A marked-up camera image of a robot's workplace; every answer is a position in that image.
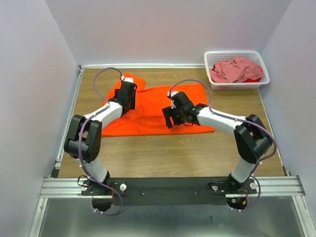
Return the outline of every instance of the wooden table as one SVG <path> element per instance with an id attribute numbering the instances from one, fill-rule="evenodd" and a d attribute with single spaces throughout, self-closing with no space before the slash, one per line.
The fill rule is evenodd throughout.
<path id="1" fill-rule="evenodd" d="M 98 71 L 84 70 L 74 114 L 89 114 L 101 106 L 103 100 L 92 87 Z M 199 79 L 209 84 L 205 69 L 122 69 L 122 72 L 145 79 L 145 88 L 173 85 L 182 79 Z M 106 95 L 118 79 L 118 72 L 108 70 L 99 75 L 96 86 Z M 212 93 L 214 109 L 240 116 L 256 114 L 269 127 L 257 90 Z M 111 177 L 227 176 L 239 159 L 234 137 L 219 130 L 189 135 L 105 137 L 99 155 Z M 79 163 L 64 154 L 59 178 L 77 178 L 81 174 L 84 173 Z M 279 156 L 264 161 L 255 174 L 284 175 Z"/>

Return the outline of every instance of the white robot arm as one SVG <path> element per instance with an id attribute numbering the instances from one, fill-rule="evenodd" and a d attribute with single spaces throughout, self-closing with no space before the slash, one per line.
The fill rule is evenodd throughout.
<path id="1" fill-rule="evenodd" d="M 109 123 L 135 109 L 136 87 L 133 78 L 125 78 L 120 89 L 115 91 L 115 96 L 109 100 L 109 104 L 85 116 L 75 115 L 69 126 L 64 150 L 80 163 L 79 131 L 83 122 L 92 117 L 85 127 L 87 137 L 83 137 L 81 142 L 83 165 L 94 179 L 106 185 L 110 184 L 110 174 L 99 159 L 101 132 Z"/>
<path id="2" fill-rule="evenodd" d="M 184 92 L 171 93 L 171 106 L 162 110 L 166 125 L 181 125 L 190 122 L 196 125 L 214 127 L 235 136 L 240 159 L 235 169 L 229 175 L 231 183 L 237 189 L 243 186 L 255 168 L 260 157 L 270 148 L 272 141 L 265 132 L 241 120 L 248 120 L 264 128 L 259 117 L 234 116 L 212 109 L 204 104 L 194 105 Z"/>

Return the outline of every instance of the gray wall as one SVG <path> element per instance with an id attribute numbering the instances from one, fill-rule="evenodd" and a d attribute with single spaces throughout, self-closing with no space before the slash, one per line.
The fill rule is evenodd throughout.
<path id="1" fill-rule="evenodd" d="M 285 167 L 299 174 L 316 223 L 316 1 L 293 0 L 262 52 L 261 88 Z"/>
<path id="2" fill-rule="evenodd" d="M 262 51 L 291 0 L 46 0 L 77 62 L 203 63 Z"/>
<path id="3" fill-rule="evenodd" d="M 0 7 L 0 235 L 29 235 L 78 66 L 43 0 Z"/>

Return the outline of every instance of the orange polo shirt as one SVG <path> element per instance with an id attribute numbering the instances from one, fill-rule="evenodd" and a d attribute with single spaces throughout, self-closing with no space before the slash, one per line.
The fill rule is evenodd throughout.
<path id="1" fill-rule="evenodd" d="M 157 86 L 145 89 L 145 80 L 137 78 L 129 73 L 124 75 L 127 78 L 133 78 L 137 84 L 136 106 L 135 110 L 128 111 L 124 116 L 111 122 L 102 130 L 104 136 L 136 136 L 136 135 L 163 135 L 163 134 L 190 134 L 213 132 L 214 128 L 208 126 L 174 126 L 168 128 L 165 125 L 165 119 L 162 109 L 171 105 L 167 98 L 167 91 L 171 85 Z M 114 90 L 120 88 L 120 81 L 111 89 L 107 98 L 114 97 Z M 207 99 L 200 83 L 178 85 L 174 90 L 183 91 L 193 104 L 207 104 Z"/>

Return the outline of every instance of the laundry basket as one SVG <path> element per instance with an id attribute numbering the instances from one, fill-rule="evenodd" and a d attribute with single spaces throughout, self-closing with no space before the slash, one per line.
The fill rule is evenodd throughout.
<path id="1" fill-rule="evenodd" d="M 259 82 L 216 83 L 211 78 L 210 70 L 219 60 L 231 60 L 235 56 L 248 58 L 260 65 L 265 73 Z M 269 73 L 260 54 L 256 51 L 210 51 L 204 54 L 205 68 L 212 90 L 254 90 L 270 82 Z"/>

